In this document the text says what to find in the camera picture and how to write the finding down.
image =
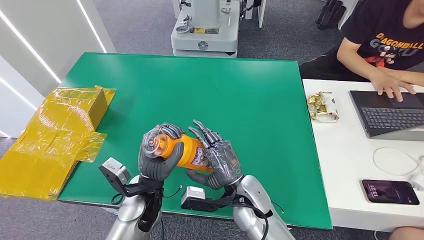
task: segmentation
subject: bottle cap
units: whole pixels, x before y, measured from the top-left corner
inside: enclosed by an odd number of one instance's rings
[[[141,145],[147,157],[156,158],[167,149],[168,138],[162,129],[155,127],[143,136]]]

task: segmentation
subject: yellow wrapped box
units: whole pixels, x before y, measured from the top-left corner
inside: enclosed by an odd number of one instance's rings
[[[78,161],[93,162],[106,134],[95,132],[115,90],[58,87],[0,159],[0,194],[56,199]]]

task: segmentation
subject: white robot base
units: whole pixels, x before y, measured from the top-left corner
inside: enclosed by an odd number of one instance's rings
[[[228,9],[228,13],[219,11],[219,26],[193,26],[189,32],[177,33],[183,19],[193,16],[193,8],[183,6],[171,34],[173,54],[175,56],[235,58],[239,40],[240,2],[232,0],[226,5],[219,1],[220,9]]]

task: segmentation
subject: floor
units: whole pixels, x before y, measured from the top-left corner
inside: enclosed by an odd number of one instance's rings
[[[171,55],[170,33],[175,24],[170,0],[94,0],[119,53]],[[267,0],[263,28],[254,12],[240,24],[240,58],[289,59],[303,63],[338,43],[338,30],[318,30],[314,21],[320,0]],[[0,137],[0,157],[14,142]],[[0,198],[0,240],[102,240],[115,216],[98,207]],[[166,240],[247,240],[234,222],[164,215]],[[319,230],[295,227],[297,240],[374,240],[372,231],[335,227]],[[379,232],[379,240],[388,234]],[[156,227],[152,240],[162,239]]]

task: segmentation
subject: green table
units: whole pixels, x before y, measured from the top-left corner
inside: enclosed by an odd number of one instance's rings
[[[84,53],[60,86],[94,85],[116,89],[97,128],[107,138],[93,163],[79,163],[58,200],[110,204],[116,192],[99,165],[113,157],[136,176],[144,133],[163,122],[187,130],[197,119],[231,141],[243,173],[255,176],[284,208],[287,224],[332,228],[296,61]],[[201,187],[177,167],[164,194],[179,185]],[[211,198],[222,193],[206,188]],[[207,213],[180,203],[181,194],[164,198],[162,210],[232,217],[230,207]]]

